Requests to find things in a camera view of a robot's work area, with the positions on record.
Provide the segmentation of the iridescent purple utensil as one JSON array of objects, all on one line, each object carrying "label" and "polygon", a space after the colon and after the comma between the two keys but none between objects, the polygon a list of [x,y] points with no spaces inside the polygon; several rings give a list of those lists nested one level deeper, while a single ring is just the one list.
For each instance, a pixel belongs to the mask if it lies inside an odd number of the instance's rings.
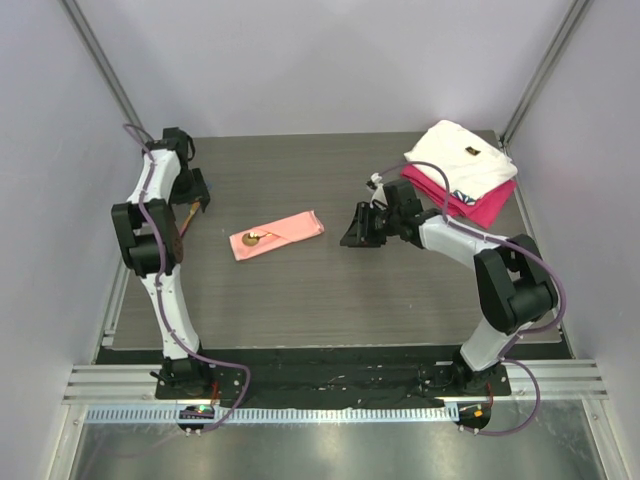
[{"label": "iridescent purple utensil", "polygon": [[180,234],[181,237],[183,237],[186,234],[186,232],[189,229],[189,226],[190,226],[191,222],[193,221],[194,217],[196,216],[199,208],[200,208],[200,203],[199,202],[195,202],[190,206],[188,214],[187,214],[185,220],[183,221],[183,223],[182,223],[182,225],[181,225],[181,227],[179,229],[179,234]]}]

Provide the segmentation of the pink satin napkin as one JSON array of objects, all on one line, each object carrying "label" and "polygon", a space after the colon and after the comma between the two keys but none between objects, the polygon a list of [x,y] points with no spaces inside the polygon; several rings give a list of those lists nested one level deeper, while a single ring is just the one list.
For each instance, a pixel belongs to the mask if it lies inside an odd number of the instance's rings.
[{"label": "pink satin napkin", "polygon": [[[277,238],[266,244],[250,248],[241,242],[242,235],[248,231],[272,232]],[[311,239],[321,235],[324,231],[324,225],[311,210],[233,234],[229,237],[229,241],[235,260],[244,261],[290,244]]]}]

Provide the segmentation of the gold spoon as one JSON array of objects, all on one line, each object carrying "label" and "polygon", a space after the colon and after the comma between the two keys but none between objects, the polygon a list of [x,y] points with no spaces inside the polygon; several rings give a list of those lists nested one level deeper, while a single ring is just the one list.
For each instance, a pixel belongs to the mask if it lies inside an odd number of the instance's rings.
[{"label": "gold spoon", "polygon": [[253,248],[260,244],[266,244],[276,238],[277,236],[272,232],[248,231],[242,235],[241,242],[244,246]]}]

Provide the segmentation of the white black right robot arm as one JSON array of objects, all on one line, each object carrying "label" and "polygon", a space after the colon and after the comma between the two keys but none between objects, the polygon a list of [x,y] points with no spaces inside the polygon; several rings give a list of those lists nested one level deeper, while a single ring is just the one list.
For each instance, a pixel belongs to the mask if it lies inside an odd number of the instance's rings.
[{"label": "white black right robot arm", "polygon": [[371,199],[356,205],[342,247],[379,248],[397,236],[475,274],[482,318],[453,356],[451,383],[462,394],[477,393],[517,336],[558,303],[535,241],[527,235],[490,237],[448,219],[442,208],[426,210],[406,179],[385,183],[375,174],[367,188]]}]

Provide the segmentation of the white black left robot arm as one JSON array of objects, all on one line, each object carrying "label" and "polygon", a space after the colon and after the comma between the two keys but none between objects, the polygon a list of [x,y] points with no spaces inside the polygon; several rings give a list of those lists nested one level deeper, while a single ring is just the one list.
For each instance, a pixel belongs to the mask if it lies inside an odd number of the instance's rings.
[{"label": "white black left robot arm", "polygon": [[144,286],[162,336],[162,367],[156,378],[177,384],[190,398],[205,397],[213,385],[210,367],[200,358],[202,347],[186,306],[181,285],[183,234],[173,207],[205,209],[209,188],[195,157],[193,138],[179,127],[163,130],[159,139],[126,124],[141,143],[143,168],[128,199],[111,208],[111,219],[125,266]]}]

